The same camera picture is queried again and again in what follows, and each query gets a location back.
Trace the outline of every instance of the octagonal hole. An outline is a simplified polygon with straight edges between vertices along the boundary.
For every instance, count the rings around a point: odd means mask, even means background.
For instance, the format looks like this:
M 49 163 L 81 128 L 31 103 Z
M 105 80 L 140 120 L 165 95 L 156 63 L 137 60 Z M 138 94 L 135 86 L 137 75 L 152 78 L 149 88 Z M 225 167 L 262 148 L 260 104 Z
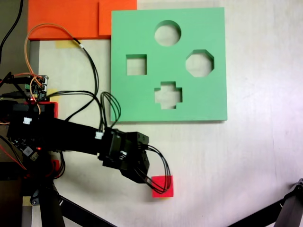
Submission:
M 156 26 L 155 39 L 161 46 L 173 46 L 180 37 L 181 28 L 172 20 L 162 21 Z
M 207 50 L 193 50 L 185 67 L 194 77 L 206 77 L 214 70 L 214 57 Z

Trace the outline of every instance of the yellow tape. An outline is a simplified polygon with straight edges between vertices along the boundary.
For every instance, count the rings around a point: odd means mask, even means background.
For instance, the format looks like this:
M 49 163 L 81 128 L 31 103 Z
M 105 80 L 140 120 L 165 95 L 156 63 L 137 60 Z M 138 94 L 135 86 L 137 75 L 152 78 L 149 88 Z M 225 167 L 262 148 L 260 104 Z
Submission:
M 30 196 L 23 196 L 23 204 L 24 207 L 31 207 Z
M 58 90 L 57 89 L 55 89 L 55 88 L 48 88 L 47 89 L 47 95 L 50 95 L 50 94 L 52 94 L 52 93 L 54 93 L 54 92 L 57 92 Z M 55 97 L 51 97 L 50 98 L 50 102 L 56 102 L 56 103 L 58 103 L 59 102 L 59 99 L 60 99 L 60 96 L 55 96 Z
M 56 49 L 71 49 L 79 48 L 79 45 L 74 40 L 56 40 L 55 41 Z

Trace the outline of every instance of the red wire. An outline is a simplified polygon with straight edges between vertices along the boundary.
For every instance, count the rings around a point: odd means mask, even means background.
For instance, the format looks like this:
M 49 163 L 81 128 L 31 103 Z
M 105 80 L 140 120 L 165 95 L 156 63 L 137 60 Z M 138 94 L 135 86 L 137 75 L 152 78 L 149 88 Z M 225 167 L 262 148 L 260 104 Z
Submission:
M 21 166 L 22 169 L 27 170 L 26 168 L 24 168 L 16 159 L 14 159 L 5 149 L 4 147 L 0 144 L 0 149 L 7 155 L 9 156 L 11 159 L 13 159 L 15 162 L 18 163 L 19 166 Z

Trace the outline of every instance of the white connector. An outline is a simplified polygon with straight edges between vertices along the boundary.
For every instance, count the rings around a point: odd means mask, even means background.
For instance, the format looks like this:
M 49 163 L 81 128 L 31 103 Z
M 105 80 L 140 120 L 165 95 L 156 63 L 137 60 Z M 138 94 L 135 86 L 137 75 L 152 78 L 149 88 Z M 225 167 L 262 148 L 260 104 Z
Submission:
M 23 119 L 23 124 L 30 124 L 31 122 L 32 122 L 32 118 L 29 118 L 29 117 L 25 117 L 24 119 Z
M 103 137 L 104 133 L 100 132 L 100 131 L 97 131 L 96 132 L 96 136 L 95 136 L 95 139 L 98 139 L 98 140 L 101 140 L 102 137 Z

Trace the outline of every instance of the square hole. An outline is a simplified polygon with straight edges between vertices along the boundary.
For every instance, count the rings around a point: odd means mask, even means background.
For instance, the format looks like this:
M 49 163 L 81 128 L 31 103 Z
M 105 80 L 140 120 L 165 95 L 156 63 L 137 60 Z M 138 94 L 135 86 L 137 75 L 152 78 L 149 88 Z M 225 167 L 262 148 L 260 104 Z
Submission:
M 128 76 L 147 75 L 146 54 L 127 54 L 126 72 Z

